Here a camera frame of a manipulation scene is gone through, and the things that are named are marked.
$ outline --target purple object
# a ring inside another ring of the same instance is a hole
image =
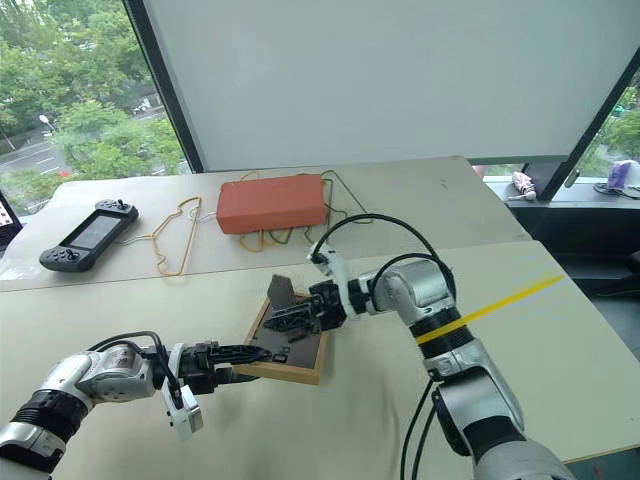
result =
[[[624,179],[627,177],[629,168],[633,160],[624,160],[622,162],[616,162],[611,167],[611,173],[607,179],[607,187],[622,190],[624,188]]]

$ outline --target white table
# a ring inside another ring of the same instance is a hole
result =
[[[537,242],[441,254],[456,275],[463,314],[563,273]],[[383,261],[350,265],[355,274]],[[310,265],[291,265],[0,293],[0,421],[56,360],[113,334],[153,329],[169,345],[241,342],[273,273],[301,288],[322,280]],[[563,460],[640,439],[640,364],[569,279],[471,329],[518,396],[528,435]],[[223,386],[200,397],[205,429],[188,443],[167,426],[158,396],[98,406],[69,442],[56,478],[396,478],[426,381],[421,360],[395,314],[363,317],[331,334],[321,386],[268,379]],[[471,476],[437,422],[422,462],[421,478]]]
[[[263,177],[320,172],[326,167],[266,170]],[[392,162],[336,168],[371,212],[397,216],[416,227],[436,248],[455,248],[496,242],[529,240],[529,235],[487,188],[462,157]],[[82,274],[44,269],[40,253],[57,245],[105,198],[134,204],[140,219],[122,237],[152,231],[182,200],[201,195],[203,212],[215,210],[220,185],[239,180],[242,172],[173,177],[138,177],[120,180],[71,182],[62,185],[45,209],[14,239],[0,260],[0,291],[60,285],[129,280],[159,276],[149,242],[111,246],[96,267]],[[334,206],[360,213],[344,189],[335,182]],[[169,257],[167,269],[182,259],[189,221],[172,222],[159,243]],[[320,236],[322,228],[313,231]],[[375,222],[341,229],[332,238],[345,258],[415,251],[415,239],[402,229]],[[224,235],[215,219],[198,226],[188,273],[217,272],[253,267],[290,265],[303,261],[308,251],[300,231],[286,246],[266,247],[262,253],[243,250],[235,235]]]

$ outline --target black electronic device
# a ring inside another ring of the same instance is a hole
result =
[[[122,200],[102,200],[58,246],[40,254],[40,264],[59,272],[86,272],[137,218],[138,210],[133,205]]]
[[[0,192],[0,258],[2,257],[2,252],[20,230],[22,230],[20,220],[11,209],[7,199]]]

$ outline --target windowsill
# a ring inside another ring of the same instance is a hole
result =
[[[486,181],[487,187],[493,190],[498,198],[507,204],[509,208],[531,208],[547,206],[549,208],[627,208],[640,209],[640,201],[614,195],[604,195],[593,189],[593,184],[606,179],[584,178],[576,181],[571,188],[564,186],[558,190],[551,202],[527,200],[509,200],[509,197],[518,195],[518,191],[508,177],[502,177],[502,181]]]

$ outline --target wooden frame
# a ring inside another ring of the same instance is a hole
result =
[[[256,330],[262,323],[264,315],[270,305],[269,299],[262,304],[260,312],[249,329],[244,344],[250,345]],[[276,380],[284,380],[286,382],[306,383],[308,385],[319,385],[320,376],[324,367],[324,356],[327,347],[327,334],[320,332],[320,343],[316,354],[316,361],[313,368],[295,367],[292,365],[284,365],[273,362],[253,362],[246,365],[235,365],[233,371],[245,375],[254,375],[256,377],[274,378]]]

